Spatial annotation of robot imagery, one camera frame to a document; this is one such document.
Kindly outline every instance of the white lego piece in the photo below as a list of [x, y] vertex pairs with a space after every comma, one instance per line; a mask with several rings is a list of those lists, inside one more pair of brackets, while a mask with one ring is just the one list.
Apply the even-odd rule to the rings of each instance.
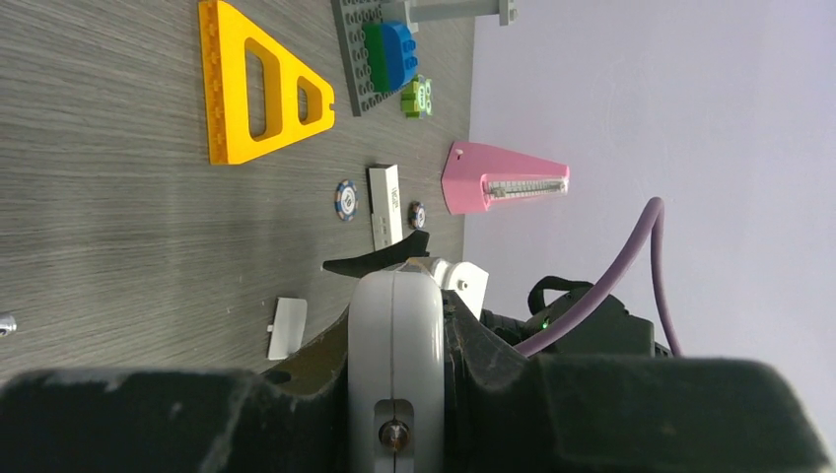
[[279, 298], [273, 324], [267, 325], [271, 332], [267, 360], [284, 360], [302, 347], [307, 317], [308, 301]]
[[372, 189], [372, 237], [375, 250], [379, 250], [403, 239], [397, 165], [369, 168], [369, 186]]

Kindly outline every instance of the lime green lego piece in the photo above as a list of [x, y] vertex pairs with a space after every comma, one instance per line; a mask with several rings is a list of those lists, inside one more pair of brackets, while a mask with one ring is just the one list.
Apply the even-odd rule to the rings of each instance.
[[422, 75], [415, 76], [400, 95], [400, 110], [407, 118], [423, 118], [433, 114], [433, 81]]

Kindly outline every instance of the screw head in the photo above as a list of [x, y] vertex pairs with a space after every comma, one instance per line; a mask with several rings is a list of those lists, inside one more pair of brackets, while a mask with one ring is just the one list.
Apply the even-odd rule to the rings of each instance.
[[12, 334], [18, 329], [18, 323], [10, 313], [0, 313], [0, 337]]
[[406, 424], [395, 419], [383, 424], [378, 436], [381, 439], [381, 444], [395, 453], [409, 445], [409, 428]]

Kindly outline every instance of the gray wooden table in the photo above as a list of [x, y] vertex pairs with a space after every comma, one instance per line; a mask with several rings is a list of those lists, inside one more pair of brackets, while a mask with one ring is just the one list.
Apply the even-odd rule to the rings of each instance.
[[[208, 164], [193, 1], [7, 0], [0, 16], [0, 381], [50, 366], [268, 368], [277, 296], [309, 301], [306, 339], [355, 281], [324, 259], [372, 250], [365, 168], [398, 164], [434, 255], [459, 259], [463, 218], [441, 172], [469, 128], [473, 22], [421, 26], [434, 113], [397, 98], [352, 117], [328, 0], [238, 0], [325, 78], [336, 126], [241, 167]], [[344, 178], [363, 195], [337, 219]]]

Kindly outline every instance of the blue white poker chip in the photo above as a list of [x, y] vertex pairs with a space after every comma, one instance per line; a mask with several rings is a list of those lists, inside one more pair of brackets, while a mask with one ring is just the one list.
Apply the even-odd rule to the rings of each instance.
[[350, 222], [357, 214], [357, 186], [345, 179], [337, 186], [334, 193], [334, 208], [337, 216], [344, 222]]
[[423, 229], [427, 222], [427, 211], [424, 209], [424, 204], [421, 202], [413, 202], [409, 206], [409, 227], [413, 229]]

